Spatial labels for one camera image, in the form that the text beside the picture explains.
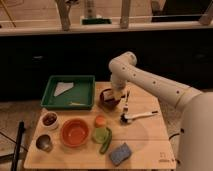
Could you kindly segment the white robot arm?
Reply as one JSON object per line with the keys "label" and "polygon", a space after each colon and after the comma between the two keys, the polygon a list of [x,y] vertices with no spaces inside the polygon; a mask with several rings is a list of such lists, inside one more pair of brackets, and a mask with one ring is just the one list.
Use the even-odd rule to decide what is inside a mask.
{"label": "white robot arm", "polygon": [[213,92],[146,72],[127,51],[109,62],[111,86],[121,92],[129,81],[182,113],[176,171],[213,171]]}

